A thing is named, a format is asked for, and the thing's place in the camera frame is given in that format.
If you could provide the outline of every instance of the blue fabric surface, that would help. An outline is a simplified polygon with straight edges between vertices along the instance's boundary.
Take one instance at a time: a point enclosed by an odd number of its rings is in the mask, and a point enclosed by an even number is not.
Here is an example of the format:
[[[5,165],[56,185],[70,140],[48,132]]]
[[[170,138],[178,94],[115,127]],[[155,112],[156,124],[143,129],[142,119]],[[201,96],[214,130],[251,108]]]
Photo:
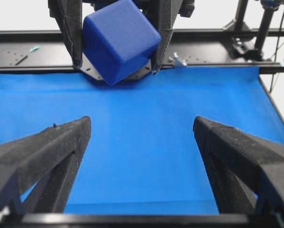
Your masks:
[[[214,214],[196,116],[284,144],[258,68],[163,70],[132,83],[83,74],[0,75],[0,143],[88,115],[92,138],[67,213]]]

